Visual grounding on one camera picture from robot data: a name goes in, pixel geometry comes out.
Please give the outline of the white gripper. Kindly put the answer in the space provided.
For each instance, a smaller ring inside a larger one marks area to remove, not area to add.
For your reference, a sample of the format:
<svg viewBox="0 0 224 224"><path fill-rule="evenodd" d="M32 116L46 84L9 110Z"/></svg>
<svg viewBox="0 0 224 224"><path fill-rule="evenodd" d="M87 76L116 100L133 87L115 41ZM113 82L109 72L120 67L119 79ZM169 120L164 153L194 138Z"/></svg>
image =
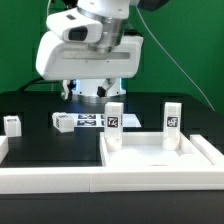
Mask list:
<svg viewBox="0 0 224 224"><path fill-rule="evenodd" d="M74 88L74 79L131 78L138 70L143 38L123 36L112 52L90 51L85 43L62 41L53 32L41 39L36 70L45 80L63 80L62 97L67 100ZM97 88L97 95L107 96L114 79L106 79Z"/></svg>

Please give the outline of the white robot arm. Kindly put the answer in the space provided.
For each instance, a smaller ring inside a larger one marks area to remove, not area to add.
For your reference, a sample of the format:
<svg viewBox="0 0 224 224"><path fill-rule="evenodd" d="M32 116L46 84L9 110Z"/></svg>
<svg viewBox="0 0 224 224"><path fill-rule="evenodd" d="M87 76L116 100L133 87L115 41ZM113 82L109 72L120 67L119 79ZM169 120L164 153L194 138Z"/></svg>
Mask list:
<svg viewBox="0 0 224 224"><path fill-rule="evenodd" d="M169 0L63 0L50 14L36 58L43 79L60 81L62 96L91 102L123 95L123 78L139 67L143 37L125 28L129 8L155 11Z"/></svg>

